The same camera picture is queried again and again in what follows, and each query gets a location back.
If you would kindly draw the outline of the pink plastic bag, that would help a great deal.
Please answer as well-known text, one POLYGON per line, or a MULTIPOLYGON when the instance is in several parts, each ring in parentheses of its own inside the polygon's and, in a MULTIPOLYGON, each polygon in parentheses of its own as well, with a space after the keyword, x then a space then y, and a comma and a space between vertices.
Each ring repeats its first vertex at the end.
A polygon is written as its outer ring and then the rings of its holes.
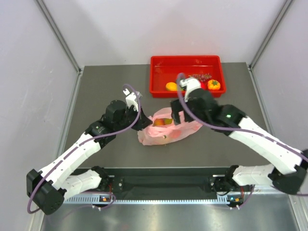
MULTIPOLYGON (((153 116, 148 118, 154 120, 157 118, 172 118, 171 108, 166 107, 160 109, 153 116)), ((154 127, 153 124, 145 129, 138 131, 138 140, 143 145, 165 145, 168 143, 180 141, 186 137, 196 133, 202 125, 196 121, 184 122, 182 112, 180 112, 181 124, 172 124, 163 127, 154 127)))

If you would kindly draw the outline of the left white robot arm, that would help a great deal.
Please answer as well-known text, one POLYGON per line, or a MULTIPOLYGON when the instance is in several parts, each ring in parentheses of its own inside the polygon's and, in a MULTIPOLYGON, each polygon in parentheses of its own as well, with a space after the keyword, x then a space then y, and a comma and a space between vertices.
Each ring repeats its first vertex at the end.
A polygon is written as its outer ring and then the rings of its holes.
POLYGON ((109 186, 102 167, 92 167, 85 173, 73 172, 92 155, 113 141, 118 134, 133 129, 141 131, 151 124, 142 110, 140 100, 112 101, 102 117, 89 125, 79 139, 56 160, 41 170, 32 169, 26 175, 27 211, 32 203, 45 215, 56 212, 63 202, 90 189, 104 191, 109 186))

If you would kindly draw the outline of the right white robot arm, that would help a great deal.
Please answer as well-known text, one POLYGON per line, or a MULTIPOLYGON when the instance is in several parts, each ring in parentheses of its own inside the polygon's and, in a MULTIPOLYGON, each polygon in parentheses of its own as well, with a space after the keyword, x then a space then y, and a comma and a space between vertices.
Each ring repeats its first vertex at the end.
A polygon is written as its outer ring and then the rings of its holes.
POLYGON ((196 121, 241 142, 269 161, 262 166, 230 166, 216 189, 234 191, 246 185, 266 185, 283 193, 296 195, 306 177, 308 152, 292 148, 259 127, 234 105, 219 105, 211 93, 193 90, 185 102, 183 98, 170 103, 171 116, 180 124, 180 112, 186 122, 196 121))

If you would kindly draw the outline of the fruit inside bag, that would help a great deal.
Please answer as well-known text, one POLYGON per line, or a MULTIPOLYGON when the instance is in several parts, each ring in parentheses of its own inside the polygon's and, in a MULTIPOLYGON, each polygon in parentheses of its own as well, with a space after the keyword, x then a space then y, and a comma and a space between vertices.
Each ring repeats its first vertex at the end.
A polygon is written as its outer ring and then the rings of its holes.
POLYGON ((153 126, 154 127, 163 127, 173 123, 172 118, 157 118, 154 120, 153 126))

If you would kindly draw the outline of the yellow mango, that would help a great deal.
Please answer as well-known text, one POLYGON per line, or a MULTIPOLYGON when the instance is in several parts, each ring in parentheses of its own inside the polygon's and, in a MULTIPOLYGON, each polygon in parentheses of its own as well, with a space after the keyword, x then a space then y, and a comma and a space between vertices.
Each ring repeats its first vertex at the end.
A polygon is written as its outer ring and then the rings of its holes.
POLYGON ((175 82, 168 82, 166 84, 166 90, 167 91, 177 91, 178 90, 178 86, 175 82))

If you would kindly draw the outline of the purple grape bunch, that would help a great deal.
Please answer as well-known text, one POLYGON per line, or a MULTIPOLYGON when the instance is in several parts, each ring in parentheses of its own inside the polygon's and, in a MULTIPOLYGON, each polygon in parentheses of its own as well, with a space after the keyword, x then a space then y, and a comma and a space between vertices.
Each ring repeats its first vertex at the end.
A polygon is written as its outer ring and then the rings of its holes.
POLYGON ((198 81, 203 82, 203 83, 209 81, 212 78, 212 76, 209 73, 206 73, 206 74, 192 74, 192 75, 189 75, 189 77, 193 77, 193 78, 195 78, 198 81))

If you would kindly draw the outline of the orange bell pepper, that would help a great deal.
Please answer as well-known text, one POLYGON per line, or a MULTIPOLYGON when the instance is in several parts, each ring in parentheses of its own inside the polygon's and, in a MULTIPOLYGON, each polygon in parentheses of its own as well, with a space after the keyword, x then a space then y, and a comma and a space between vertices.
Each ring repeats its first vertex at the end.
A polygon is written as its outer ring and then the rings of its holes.
POLYGON ((211 79, 207 82, 208 90, 220 90, 221 84, 219 81, 211 79))

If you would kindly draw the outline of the red plastic tray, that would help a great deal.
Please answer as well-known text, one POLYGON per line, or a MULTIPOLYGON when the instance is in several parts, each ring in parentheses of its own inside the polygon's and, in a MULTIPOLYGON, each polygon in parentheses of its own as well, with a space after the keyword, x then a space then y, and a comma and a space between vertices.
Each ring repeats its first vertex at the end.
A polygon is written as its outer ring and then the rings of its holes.
MULTIPOLYGON (((151 95, 154 98, 176 98, 177 93, 167 91, 166 84, 176 83, 179 73, 184 73, 186 78, 192 74, 209 73, 212 76, 211 79, 221 84, 220 90, 209 90, 212 95, 218 98, 227 91, 220 58, 217 55, 153 56, 150 63, 151 95)), ((208 90, 207 82, 201 82, 201 87, 205 90, 208 90)))

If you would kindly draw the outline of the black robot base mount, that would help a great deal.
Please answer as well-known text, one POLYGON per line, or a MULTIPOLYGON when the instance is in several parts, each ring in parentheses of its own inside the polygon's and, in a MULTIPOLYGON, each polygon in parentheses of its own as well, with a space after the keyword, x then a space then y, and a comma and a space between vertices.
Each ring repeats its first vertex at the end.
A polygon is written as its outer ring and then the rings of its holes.
POLYGON ((102 180, 89 192, 111 192, 118 198, 211 197, 239 192, 226 167, 101 168, 102 180))

